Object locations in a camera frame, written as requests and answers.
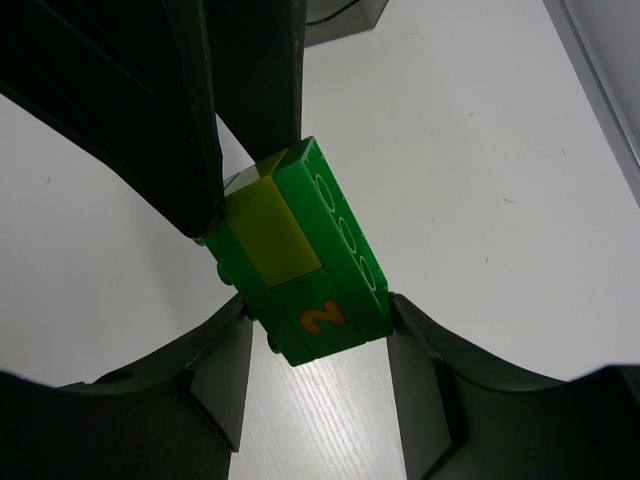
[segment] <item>number 2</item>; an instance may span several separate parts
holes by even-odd
[[[322,329],[317,325],[318,320],[332,323],[334,325],[344,325],[347,323],[344,313],[333,300],[324,302],[324,310],[305,310],[300,315],[300,325],[309,333],[320,333]]]

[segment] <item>black object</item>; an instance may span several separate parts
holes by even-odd
[[[54,389],[1,373],[0,477],[226,479],[252,334],[236,297],[92,385]]]
[[[373,29],[388,0],[308,0],[307,47]]]
[[[197,238],[224,216],[215,112],[254,160],[300,140],[305,18],[305,0],[5,0],[0,92]]]
[[[402,296],[387,339],[407,477],[636,478],[640,367],[569,383],[511,365]]]

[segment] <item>green toy block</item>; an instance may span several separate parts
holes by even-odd
[[[220,270],[238,289],[242,299],[289,364],[296,366],[313,360],[314,357],[287,321],[286,315],[229,228],[225,224],[218,225],[203,240],[218,260]]]
[[[314,357],[365,343],[352,309],[323,269],[272,288],[271,293]]]
[[[390,335],[387,281],[313,137],[287,150],[272,177],[364,338]]]

